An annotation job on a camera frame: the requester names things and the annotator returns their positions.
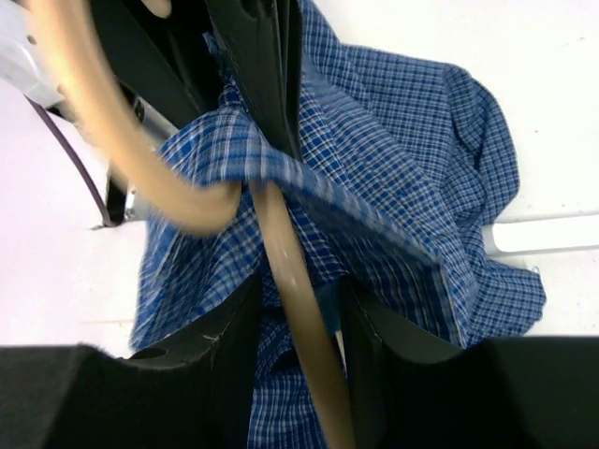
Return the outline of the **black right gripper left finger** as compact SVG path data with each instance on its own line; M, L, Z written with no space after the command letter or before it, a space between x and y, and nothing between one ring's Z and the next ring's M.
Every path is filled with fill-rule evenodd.
M5 448L243 448L261 281L129 358L89 345L1 351Z

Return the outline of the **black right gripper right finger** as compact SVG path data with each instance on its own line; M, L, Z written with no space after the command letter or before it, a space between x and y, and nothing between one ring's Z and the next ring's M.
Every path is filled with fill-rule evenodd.
M340 282L360 448L594 448L598 341L492 338L462 349Z

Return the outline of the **blue plaid shirt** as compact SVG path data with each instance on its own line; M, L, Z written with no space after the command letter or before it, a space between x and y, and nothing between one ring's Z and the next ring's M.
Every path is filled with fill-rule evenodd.
M495 98L458 66L345 45L314 3L300 9L301 159L272 148L226 69L217 109L161 156L196 184L277 183L316 292L353 274L393 311L461 347L525 334L546 303L541 279L490 260L481 234L519 191ZM231 226L207 238L149 215L131 348L192 323L252 273L262 278L263 312L247 444L322 448L248 192Z

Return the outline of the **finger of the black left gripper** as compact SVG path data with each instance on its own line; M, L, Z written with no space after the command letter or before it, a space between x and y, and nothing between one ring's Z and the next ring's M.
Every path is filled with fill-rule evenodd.
M300 159L299 3L219 0L205 5L252 118L273 147Z
M94 0L93 24L118 81L181 129L200 115L168 48L168 21L140 1Z

